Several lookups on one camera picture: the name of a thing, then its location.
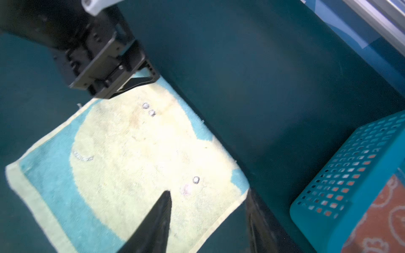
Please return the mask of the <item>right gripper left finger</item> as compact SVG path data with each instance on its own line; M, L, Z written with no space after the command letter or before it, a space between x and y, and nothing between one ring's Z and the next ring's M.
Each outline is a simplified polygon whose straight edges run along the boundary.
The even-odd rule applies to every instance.
M118 252L165 253L169 237L171 208L171 194L166 190Z

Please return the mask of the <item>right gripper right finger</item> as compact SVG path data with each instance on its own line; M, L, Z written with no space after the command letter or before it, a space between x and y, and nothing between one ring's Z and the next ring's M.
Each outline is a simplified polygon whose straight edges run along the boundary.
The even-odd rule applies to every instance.
M247 191L245 203L252 253L302 252L254 189Z

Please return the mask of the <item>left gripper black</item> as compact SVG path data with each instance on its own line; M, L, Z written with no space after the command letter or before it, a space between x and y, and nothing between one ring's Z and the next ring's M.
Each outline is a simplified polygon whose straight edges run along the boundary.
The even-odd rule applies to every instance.
M94 98L111 99L160 78L116 6L91 17L74 46L51 53L69 88ZM139 71L149 75L132 77Z

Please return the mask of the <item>yellow teal towel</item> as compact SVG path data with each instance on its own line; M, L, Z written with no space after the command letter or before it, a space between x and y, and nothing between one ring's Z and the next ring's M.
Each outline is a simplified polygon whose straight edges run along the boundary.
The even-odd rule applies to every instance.
M195 253L249 189L237 162L162 78L92 99L5 172L59 253L115 253L166 190L167 251Z

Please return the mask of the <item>orange bunny pattern towel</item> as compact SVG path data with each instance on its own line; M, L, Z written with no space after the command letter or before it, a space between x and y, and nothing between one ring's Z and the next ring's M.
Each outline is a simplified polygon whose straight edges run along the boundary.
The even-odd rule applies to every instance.
M405 251L405 187L393 175L345 242L343 253Z

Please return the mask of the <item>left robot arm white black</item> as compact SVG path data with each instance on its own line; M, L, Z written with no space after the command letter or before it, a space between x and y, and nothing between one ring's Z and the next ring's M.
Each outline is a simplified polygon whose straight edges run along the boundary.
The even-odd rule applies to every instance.
M111 99L160 75L117 1L2 1L1 31L46 46L72 89Z

